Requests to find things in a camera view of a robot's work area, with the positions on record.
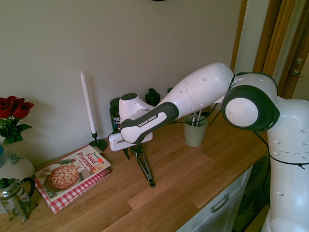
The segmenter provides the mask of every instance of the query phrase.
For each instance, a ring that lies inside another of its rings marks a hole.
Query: book cover
[[[87,145],[35,173],[37,188],[53,201],[111,164]]]
[[[92,175],[89,179],[87,179],[82,184],[76,186],[72,190],[66,192],[62,196],[54,199],[53,201],[49,200],[46,192],[43,188],[40,188],[38,179],[35,179],[35,186],[37,187],[39,193],[43,196],[43,198],[46,200],[47,205],[51,208],[54,214],[59,212],[61,209],[69,205],[71,202],[73,202],[75,199],[83,195],[85,192],[87,192],[89,189],[91,189],[96,184],[100,183],[103,179],[108,177],[110,175],[110,171],[108,169],[105,169],[101,172],[98,172],[95,175]]]

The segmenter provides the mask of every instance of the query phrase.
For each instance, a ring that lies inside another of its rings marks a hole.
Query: black candle holder
[[[91,133],[92,137],[95,139],[89,145],[91,146],[97,146],[101,151],[103,151],[107,147],[107,142],[104,139],[97,139],[98,134],[97,133]]]

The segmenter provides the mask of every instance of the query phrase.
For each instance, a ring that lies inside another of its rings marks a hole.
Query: white cabinet
[[[222,191],[177,232],[231,232],[251,169]]]

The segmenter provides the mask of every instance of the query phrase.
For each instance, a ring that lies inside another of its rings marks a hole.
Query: door handle
[[[224,202],[222,202],[221,205],[219,205],[217,208],[215,208],[215,206],[211,207],[211,213],[213,214],[214,212],[216,212],[216,211],[218,211],[219,209],[221,209],[221,208],[227,203],[227,201],[228,201],[229,198],[230,198],[229,195],[225,195],[225,196],[223,197]]]
[[[292,72],[293,76],[299,76],[299,77],[303,77],[301,75],[299,75],[299,71],[298,70],[294,70],[294,72]]]

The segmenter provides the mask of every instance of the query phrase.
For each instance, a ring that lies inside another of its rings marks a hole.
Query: french press
[[[23,183],[27,181],[31,183],[29,195],[23,186]],[[26,177],[22,181],[7,178],[0,180],[0,202],[10,215],[9,220],[21,216],[24,221],[27,221],[30,212],[37,206],[31,200],[34,189],[34,180],[30,177]]]

